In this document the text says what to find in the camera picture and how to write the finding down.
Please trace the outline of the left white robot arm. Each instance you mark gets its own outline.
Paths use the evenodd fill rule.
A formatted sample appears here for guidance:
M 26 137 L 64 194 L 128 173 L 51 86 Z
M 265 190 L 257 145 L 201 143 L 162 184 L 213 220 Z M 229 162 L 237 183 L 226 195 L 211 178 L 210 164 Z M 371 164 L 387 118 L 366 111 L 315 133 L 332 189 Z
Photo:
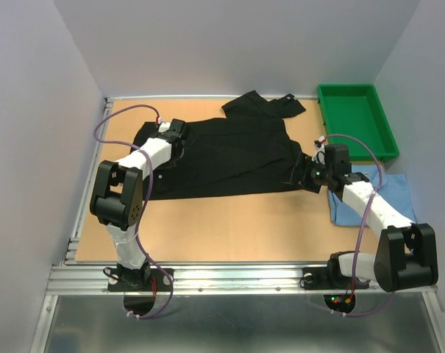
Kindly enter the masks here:
M 161 123 L 142 146 L 116 161 L 98 166 L 90 198 L 90 212 L 104 225 L 118 255 L 118 268 L 135 290 L 150 283 L 146 255 L 140 249 L 138 224 L 153 188 L 154 171 L 173 165 L 184 154 L 188 127 L 174 119 Z

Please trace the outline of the black long sleeve shirt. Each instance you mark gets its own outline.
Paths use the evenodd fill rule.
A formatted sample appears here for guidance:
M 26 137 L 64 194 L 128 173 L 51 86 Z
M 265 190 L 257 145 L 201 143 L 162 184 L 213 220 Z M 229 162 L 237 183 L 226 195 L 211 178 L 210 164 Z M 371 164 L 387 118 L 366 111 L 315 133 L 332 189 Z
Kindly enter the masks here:
M 256 91 L 229 101 L 223 118 L 187 122 L 181 159 L 154 173 L 153 200 L 194 199 L 296 190 L 301 146 L 285 119 L 305 111 L 295 96 L 264 99 Z

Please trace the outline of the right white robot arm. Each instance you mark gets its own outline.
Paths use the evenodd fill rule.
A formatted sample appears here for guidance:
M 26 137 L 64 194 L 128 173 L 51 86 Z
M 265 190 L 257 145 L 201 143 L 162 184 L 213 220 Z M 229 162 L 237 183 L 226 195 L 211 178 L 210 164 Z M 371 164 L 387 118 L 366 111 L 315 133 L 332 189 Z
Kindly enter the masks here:
M 327 187 L 361 216 L 360 227 L 369 227 L 379 238 L 375 254 L 336 252 L 318 270 L 306 270 L 304 288 L 367 288 L 376 282 L 385 292 L 435 285 L 438 257 L 435 231 L 401 214 L 378 193 L 378 186 L 352 170 L 348 147 L 328 144 L 315 156 L 299 153 L 289 183 L 298 190 L 319 193 Z

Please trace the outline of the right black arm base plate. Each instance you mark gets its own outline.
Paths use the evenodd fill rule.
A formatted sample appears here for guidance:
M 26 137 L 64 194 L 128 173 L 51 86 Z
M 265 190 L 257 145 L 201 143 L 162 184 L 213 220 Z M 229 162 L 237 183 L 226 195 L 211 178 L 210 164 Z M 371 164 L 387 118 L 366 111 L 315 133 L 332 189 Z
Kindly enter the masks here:
M 327 266 L 308 266 L 302 269 L 299 285 L 305 290 L 351 290 L 352 278 Z

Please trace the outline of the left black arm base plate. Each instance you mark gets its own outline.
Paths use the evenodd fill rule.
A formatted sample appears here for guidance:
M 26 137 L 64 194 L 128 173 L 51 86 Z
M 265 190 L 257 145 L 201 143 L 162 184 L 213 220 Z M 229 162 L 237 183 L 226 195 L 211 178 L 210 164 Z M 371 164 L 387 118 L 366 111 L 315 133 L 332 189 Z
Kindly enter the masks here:
M 170 291 L 170 280 L 157 268 L 145 267 L 141 271 L 105 267 L 102 272 L 111 293 Z

